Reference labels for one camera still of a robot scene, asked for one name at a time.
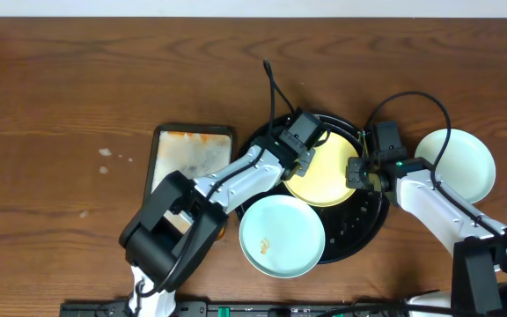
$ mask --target green indicator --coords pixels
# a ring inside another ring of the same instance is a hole
[[[218,308],[218,317],[230,317],[230,308],[219,307]]]

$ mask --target wire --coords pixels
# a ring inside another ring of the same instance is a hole
[[[134,310],[134,317],[138,317],[140,315],[140,311],[142,310],[142,297],[138,294],[140,291],[142,291],[142,288],[144,287],[144,280],[141,279],[136,283],[136,308]]]
[[[467,209],[465,206],[463,206],[459,202],[457,202],[451,195],[449,195],[443,189],[442,183],[440,181],[436,180],[437,165],[439,164],[439,160],[441,159],[441,157],[444,155],[445,148],[447,148],[447,144],[449,143],[449,139],[451,137],[451,119],[449,118],[449,114],[447,113],[447,109],[437,98],[431,96],[430,94],[428,94],[426,92],[400,92],[400,93],[394,94],[393,96],[388,97],[387,99],[383,100],[383,102],[378,104],[378,106],[371,113],[371,116],[367,120],[367,123],[365,123],[365,126],[368,129],[371,127],[371,122],[372,122],[373,118],[387,102],[389,102],[391,100],[395,100],[395,99],[402,97],[402,96],[409,96],[409,95],[422,96],[422,97],[425,97],[425,98],[433,101],[439,107],[439,109],[441,109],[441,111],[444,113],[445,124],[447,126],[447,134],[445,136],[444,143],[441,146],[441,150],[439,150],[439,154],[437,155],[436,160],[433,163],[433,168],[431,169],[430,178],[431,178],[431,182],[433,184],[433,189],[434,190],[437,189],[439,191],[439,193],[443,197],[445,197],[445,199],[447,199],[447,201],[449,201],[450,203],[455,205],[455,207],[457,207],[461,211],[463,211],[463,213],[465,215],[467,215],[468,217],[470,217],[477,225],[481,226],[486,231],[490,232],[495,238],[501,240],[503,242],[504,246],[507,248],[507,237],[505,235],[502,235],[498,230],[496,230],[492,226],[486,224],[482,220],[482,216],[475,216],[469,209]]]
[[[143,282],[144,282],[143,279],[138,281],[136,283],[136,287],[141,287]],[[125,315],[130,316],[130,317],[138,317],[138,315],[140,314],[140,310],[142,308],[139,298],[136,298],[135,311],[133,313],[130,312],[130,304],[129,303],[130,303],[130,300],[134,296],[135,296],[135,294],[132,291],[125,299],[119,299],[119,300],[115,300],[115,302],[113,302],[113,303],[105,303],[105,304],[99,305],[99,307],[97,307],[97,309],[94,311],[95,314],[93,315],[93,317],[103,317],[103,316],[109,317],[109,316],[113,315],[116,308],[117,308],[114,305],[117,304],[118,302],[125,303],[125,306],[122,309],[122,311],[124,312]]]
[[[450,316],[467,316],[467,317],[486,317],[484,313],[475,313],[459,309],[412,305],[403,303],[392,304],[375,304],[375,305],[360,305],[349,306],[340,309],[334,309],[329,312],[321,313],[316,317],[334,317],[342,313],[361,313],[361,312],[384,312],[384,311],[398,311],[398,312],[420,312],[420,313],[438,313]]]
[[[271,64],[269,63],[268,59],[263,60],[263,68],[265,69],[266,73],[268,74],[269,89],[271,91],[271,112],[269,115],[269,124],[268,124],[268,132],[267,132],[267,135],[270,136],[271,132],[273,131],[273,121],[275,120],[275,88],[276,88],[276,86],[275,86],[275,81],[273,80],[273,71],[271,70]],[[228,175],[223,177],[220,181],[215,182],[215,184],[210,189],[209,193],[206,195],[205,202],[208,202],[209,199],[214,195],[214,193],[229,179],[238,175],[239,173],[244,172],[248,168],[255,166],[258,163],[258,161],[261,159],[261,156],[263,155],[264,152],[265,152],[265,147],[261,148],[260,153],[250,163],[248,163],[245,166],[242,166],[240,169],[238,169],[232,173],[229,173]],[[196,232],[197,228],[199,227],[198,224],[202,220],[203,213],[204,213],[204,209],[199,210],[199,213],[197,214],[197,217],[196,217],[196,221],[193,223],[193,225],[191,225],[191,229],[189,229],[187,239],[185,240],[185,243],[183,244],[183,248],[181,249],[179,256],[175,260],[175,263],[173,264],[172,268],[167,272],[167,275],[165,276],[162,283],[161,284],[154,284],[152,289],[145,292],[145,293],[141,293],[141,287],[136,287],[136,295],[139,298],[145,299],[145,298],[152,296],[156,292],[164,290],[165,285],[171,279],[173,272],[175,272],[175,270],[180,266],[181,261],[187,255],[187,251],[191,247],[191,240],[193,239],[193,236],[195,235],[195,232]]]
[[[275,88],[275,90],[277,90],[277,93],[279,93],[281,98],[283,98],[284,102],[287,104],[287,107],[289,107],[290,112],[294,113],[295,108],[291,105],[291,103],[289,102],[287,97],[285,97],[285,95],[281,91],[281,89],[279,89],[279,86],[277,85],[275,80],[273,80],[273,72],[271,71],[271,64],[269,64],[269,61],[267,60],[267,58],[263,61],[263,69],[265,70],[265,73],[268,74],[268,77],[271,78],[270,80],[273,81],[273,88]]]

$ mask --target wooden table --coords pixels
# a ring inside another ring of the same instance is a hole
[[[152,131],[227,125],[241,145],[268,119],[263,57],[295,105],[358,125],[396,92],[438,96],[492,151],[496,185],[477,206],[507,224],[507,20],[0,18],[0,316],[128,294],[117,239],[142,201]],[[382,118],[411,151],[444,127],[417,97]],[[360,253],[290,280],[247,262],[238,224],[179,294],[343,302],[451,286],[451,256],[402,210]]]

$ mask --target black plate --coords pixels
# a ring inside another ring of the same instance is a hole
[[[321,121],[326,123],[332,132],[345,137],[362,154],[363,146],[357,141],[358,129],[334,115],[316,114]],[[285,115],[276,119],[275,125],[283,125],[289,120]],[[239,156],[244,155],[249,144],[256,136],[267,131],[267,125],[259,128],[246,142],[246,146],[239,151]],[[269,195],[292,195],[283,183],[277,185],[268,192],[258,194],[236,209],[236,214],[241,220],[246,210],[255,202]],[[389,202],[385,196],[362,189],[357,189],[353,195],[343,203],[331,207],[314,207],[312,209],[320,216],[326,232],[326,246],[319,264],[337,262],[343,260],[364,248],[377,235],[380,227],[385,223],[388,214]]]

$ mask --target yellow plate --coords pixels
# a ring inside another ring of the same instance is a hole
[[[346,185],[348,158],[358,157],[356,149],[344,137],[331,133],[316,148],[306,175],[294,175],[285,186],[296,198],[316,207],[330,207],[348,199],[354,189]]]

